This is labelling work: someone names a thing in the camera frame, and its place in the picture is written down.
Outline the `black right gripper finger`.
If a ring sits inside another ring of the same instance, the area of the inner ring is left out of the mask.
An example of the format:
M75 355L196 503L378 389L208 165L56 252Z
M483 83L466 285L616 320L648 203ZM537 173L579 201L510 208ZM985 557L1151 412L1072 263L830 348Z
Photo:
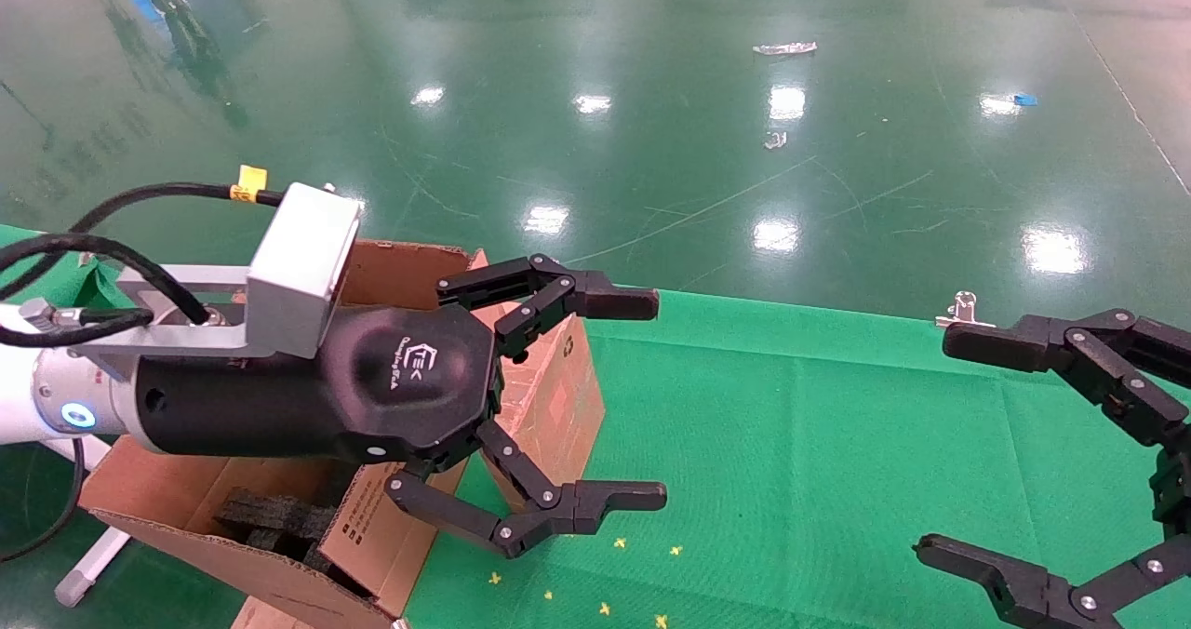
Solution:
M1075 320L1024 314L1004 328L954 323L942 351L1021 373L1054 373L1139 444L1187 448L1187 405L1156 384L1187 388L1186 329L1124 309Z
M913 544L919 562L978 583L998 618L1017 628L1120 628L1116 612L1190 574L1190 536L1180 534L1072 585L1046 567L975 544L928 534Z

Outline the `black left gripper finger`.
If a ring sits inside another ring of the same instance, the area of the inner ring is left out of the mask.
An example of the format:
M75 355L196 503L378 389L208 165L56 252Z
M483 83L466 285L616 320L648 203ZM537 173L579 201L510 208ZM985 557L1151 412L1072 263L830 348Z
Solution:
M437 285L439 305L468 311L503 303L517 307L495 320L495 350L515 362L572 314L603 320L651 320L660 311L660 294L651 288L616 286L601 270L573 270L545 255L498 261Z
M386 493L401 511L503 558L520 558L559 535L596 535L613 511L651 512L668 502L661 482L590 481L554 485L497 422L476 430L479 450L493 460L525 506L506 517L463 502L426 482L428 465L405 463L392 474Z

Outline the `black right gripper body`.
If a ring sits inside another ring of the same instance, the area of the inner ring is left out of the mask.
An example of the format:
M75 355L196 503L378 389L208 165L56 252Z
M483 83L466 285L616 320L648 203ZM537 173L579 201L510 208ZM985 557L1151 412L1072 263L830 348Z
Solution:
M1190 529L1190 451L1159 451L1152 475L1153 519L1164 529Z

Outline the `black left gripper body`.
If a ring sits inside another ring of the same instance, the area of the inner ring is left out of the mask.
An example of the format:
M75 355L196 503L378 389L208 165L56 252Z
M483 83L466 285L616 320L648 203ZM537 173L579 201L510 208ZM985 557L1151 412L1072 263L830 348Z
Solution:
M145 356L141 437L172 455L422 461L448 471L480 450L499 409L495 337L461 307L355 307L312 359Z

